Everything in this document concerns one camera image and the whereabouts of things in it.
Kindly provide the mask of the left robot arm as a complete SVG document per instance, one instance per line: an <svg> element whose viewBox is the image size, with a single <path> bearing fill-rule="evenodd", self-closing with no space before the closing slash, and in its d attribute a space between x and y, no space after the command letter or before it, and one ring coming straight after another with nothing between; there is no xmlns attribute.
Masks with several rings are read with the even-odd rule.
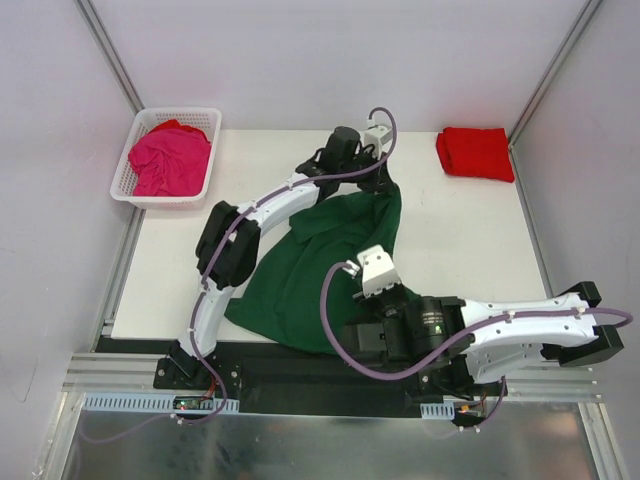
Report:
<svg viewBox="0 0 640 480"><path fill-rule="evenodd" d="M196 246L198 296L187 327L168 353L167 371L192 389L205 386L225 310L236 289L253 273L262 237L294 214L335 194L344 183L367 193L391 189L386 162L397 142L395 126L367 121L360 133L339 126L326 144L299 164L280 186L239 206L217 203Z"/></svg>

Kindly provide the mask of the right aluminium corner post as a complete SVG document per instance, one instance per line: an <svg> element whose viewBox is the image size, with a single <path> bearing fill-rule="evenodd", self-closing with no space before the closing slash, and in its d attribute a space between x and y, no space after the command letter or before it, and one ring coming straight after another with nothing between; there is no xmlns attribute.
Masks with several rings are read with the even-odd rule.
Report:
<svg viewBox="0 0 640 480"><path fill-rule="evenodd" d="M554 53L550 63L544 70L542 77L536 84L533 93L529 97L514 127L511 129L508 135L510 148L513 148L516 145L516 142L524 133L526 127L545 99L556 77L560 74L561 69L576 49L583 35L604 4L604 0L587 0L583 3L568 32L565 34L559 47Z"/></svg>

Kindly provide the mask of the pink t-shirt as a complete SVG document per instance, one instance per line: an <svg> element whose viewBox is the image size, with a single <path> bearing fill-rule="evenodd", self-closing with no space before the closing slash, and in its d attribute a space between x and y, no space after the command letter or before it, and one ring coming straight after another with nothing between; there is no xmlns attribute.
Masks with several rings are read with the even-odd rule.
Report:
<svg viewBox="0 0 640 480"><path fill-rule="evenodd" d="M191 197L202 191L211 153L204 132L175 119L144 135L128 153L134 196Z"/></svg>

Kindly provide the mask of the aluminium corner post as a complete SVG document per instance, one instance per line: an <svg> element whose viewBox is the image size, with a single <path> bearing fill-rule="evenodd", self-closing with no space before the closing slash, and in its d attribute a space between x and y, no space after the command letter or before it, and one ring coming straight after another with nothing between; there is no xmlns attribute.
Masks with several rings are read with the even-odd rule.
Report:
<svg viewBox="0 0 640 480"><path fill-rule="evenodd" d="M123 93L126 102L134 113L138 113L145 108L144 103L131 80L127 68L123 63L94 2L91 0L75 0L74 4L103 55L103 58Z"/></svg>
<svg viewBox="0 0 640 480"><path fill-rule="evenodd" d="M544 70L542 77L536 84L533 93L529 97L514 127L511 129L508 135L510 148L513 148L516 145L516 142L524 133L526 127L545 99L556 77L560 74L561 69L576 49L583 35L604 4L604 0L587 0L583 3L568 32L565 34L559 47L554 53L550 63Z"/></svg>

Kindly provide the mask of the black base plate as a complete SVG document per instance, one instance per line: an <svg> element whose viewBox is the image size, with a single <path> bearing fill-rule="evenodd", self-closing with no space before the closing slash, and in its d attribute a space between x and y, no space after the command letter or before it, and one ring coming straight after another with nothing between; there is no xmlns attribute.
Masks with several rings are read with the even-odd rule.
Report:
<svg viewBox="0 0 640 480"><path fill-rule="evenodd" d="M242 413L372 418L417 418L420 406L457 396L462 401L494 398L497 382L473 386L445 374L376 381L337 357L308 354L273 343L220 342L209 364L221 376L228 398Z"/></svg>

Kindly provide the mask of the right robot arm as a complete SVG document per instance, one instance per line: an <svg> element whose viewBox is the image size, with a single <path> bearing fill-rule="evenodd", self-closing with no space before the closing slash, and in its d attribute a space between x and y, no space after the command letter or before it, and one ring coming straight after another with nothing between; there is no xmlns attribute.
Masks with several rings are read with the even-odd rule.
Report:
<svg viewBox="0 0 640 480"><path fill-rule="evenodd" d="M596 319L600 301L592 282L552 299L516 303L417 296L396 285L359 297L359 313L339 341L371 370L410 371L424 395L471 399L495 393L504 376L522 368L586 367L619 353L618 326Z"/></svg>

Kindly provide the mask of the left aluminium corner post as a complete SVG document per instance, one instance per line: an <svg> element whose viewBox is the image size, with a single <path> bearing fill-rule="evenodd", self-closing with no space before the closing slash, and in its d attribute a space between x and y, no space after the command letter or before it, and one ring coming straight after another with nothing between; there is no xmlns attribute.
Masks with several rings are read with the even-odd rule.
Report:
<svg viewBox="0 0 640 480"><path fill-rule="evenodd" d="M91 0L75 0L74 4L103 55L103 58L123 93L126 102L134 113L138 113L145 108L144 103L131 80L127 68L123 63L94 2Z"/></svg>

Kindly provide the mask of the aluminium rail front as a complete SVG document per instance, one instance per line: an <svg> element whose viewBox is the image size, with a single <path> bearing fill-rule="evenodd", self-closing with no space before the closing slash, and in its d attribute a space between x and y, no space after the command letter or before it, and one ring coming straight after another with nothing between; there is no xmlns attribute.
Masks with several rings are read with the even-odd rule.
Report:
<svg viewBox="0 0 640 480"><path fill-rule="evenodd" d="M63 388L68 391L149 392L158 354L76 353ZM583 402L603 400L604 384L590 369L527 367L507 376L514 401Z"/></svg>

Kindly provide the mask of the folded red t-shirt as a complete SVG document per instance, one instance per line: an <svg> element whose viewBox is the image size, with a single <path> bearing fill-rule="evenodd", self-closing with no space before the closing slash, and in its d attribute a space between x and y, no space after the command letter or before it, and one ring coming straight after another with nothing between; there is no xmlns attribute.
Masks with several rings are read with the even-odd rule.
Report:
<svg viewBox="0 0 640 480"><path fill-rule="evenodd" d="M515 181L503 128L446 127L437 135L436 151L449 176Z"/></svg>

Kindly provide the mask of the green t-shirt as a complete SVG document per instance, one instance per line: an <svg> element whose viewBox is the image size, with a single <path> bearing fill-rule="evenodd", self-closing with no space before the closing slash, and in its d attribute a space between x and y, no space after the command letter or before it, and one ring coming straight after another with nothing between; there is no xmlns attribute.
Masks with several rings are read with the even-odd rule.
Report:
<svg viewBox="0 0 640 480"><path fill-rule="evenodd" d="M225 317L287 347L333 355L320 317L320 294L330 267L380 245L394 251L402 196L356 192L331 197L289 219L290 230L260 260Z"/></svg>

